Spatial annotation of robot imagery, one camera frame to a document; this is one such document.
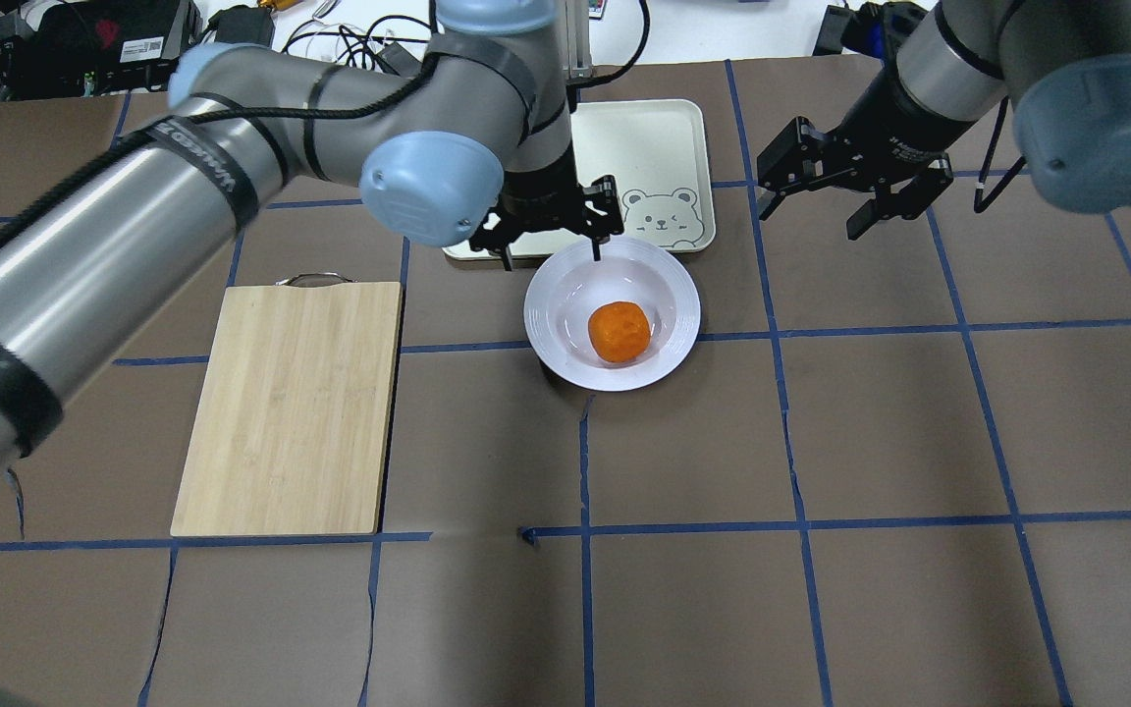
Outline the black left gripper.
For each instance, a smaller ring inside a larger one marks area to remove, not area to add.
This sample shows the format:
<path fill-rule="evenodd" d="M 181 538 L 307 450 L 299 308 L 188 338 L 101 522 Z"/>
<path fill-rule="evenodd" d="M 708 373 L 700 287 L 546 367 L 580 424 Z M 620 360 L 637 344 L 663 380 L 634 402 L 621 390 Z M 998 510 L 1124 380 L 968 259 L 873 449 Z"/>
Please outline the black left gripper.
<path fill-rule="evenodd" d="M 489 215 L 495 223 L 481 224 L 468 238 L 468 249 L 497 256 L 506 271 L 513 270 L 511 249 L 525 234 L 566 230 L 588 239 L 592 260 L 601 261 L 602 245 L 623 233 L 616 178 L 602 175 L 585 187 L 566 162 L 530 173 L 506 173 Z"/>

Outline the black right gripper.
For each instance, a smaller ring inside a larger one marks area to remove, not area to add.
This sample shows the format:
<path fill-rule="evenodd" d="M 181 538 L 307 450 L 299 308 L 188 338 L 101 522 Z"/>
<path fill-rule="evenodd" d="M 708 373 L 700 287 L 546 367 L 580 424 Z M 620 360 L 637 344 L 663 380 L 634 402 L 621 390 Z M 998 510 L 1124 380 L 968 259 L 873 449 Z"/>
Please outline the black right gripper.
<path fill-rule="evenodd" d="M 953 143 L 955 121 L 917 102 L 897 69 L 883 69 L 834 130 L 821 133 L 797 117 L 759 153 L 758 218 L 803 191 L 874 193 L 845 219 L 845 236 L 856 242 L 881 221 L 929 210 L 952 178 L 946 150 Z"/>

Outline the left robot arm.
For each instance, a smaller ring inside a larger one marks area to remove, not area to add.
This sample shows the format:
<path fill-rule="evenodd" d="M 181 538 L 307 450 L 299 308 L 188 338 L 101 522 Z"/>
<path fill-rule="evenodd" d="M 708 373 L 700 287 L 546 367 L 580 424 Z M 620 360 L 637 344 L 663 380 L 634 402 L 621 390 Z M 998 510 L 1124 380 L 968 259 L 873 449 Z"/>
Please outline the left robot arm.
<path fill-rule="evenodd" d="M 611 176 L 575 167 L 556 1 L 439 1 L 411 77 L 251 44 L 193 46 L 166 117 L 0 229 L 0 471 L 35 452 L 100 367 L 292 179 L 359 188 L 417 245 L 508 261 L 568 230 L 623 232 Z"/>

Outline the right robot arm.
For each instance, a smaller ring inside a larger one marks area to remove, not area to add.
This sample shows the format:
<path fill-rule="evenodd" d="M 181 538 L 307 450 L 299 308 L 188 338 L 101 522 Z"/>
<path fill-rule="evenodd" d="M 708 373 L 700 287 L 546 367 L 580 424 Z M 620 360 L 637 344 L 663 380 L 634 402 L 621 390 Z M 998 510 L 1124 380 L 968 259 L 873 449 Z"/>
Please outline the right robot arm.
<path fill-rule="evenodd" d="M 952 178 L 947 150 L 1013 111 L 1005 173 L 1068 213 L 1131 207 L 1131 1 L 940 1 L 897 41 L 834 130 L 794 118 L 757 157 L 768 218 L 791 195 L 867 193 L 845 224 L 914 219 Z"/>

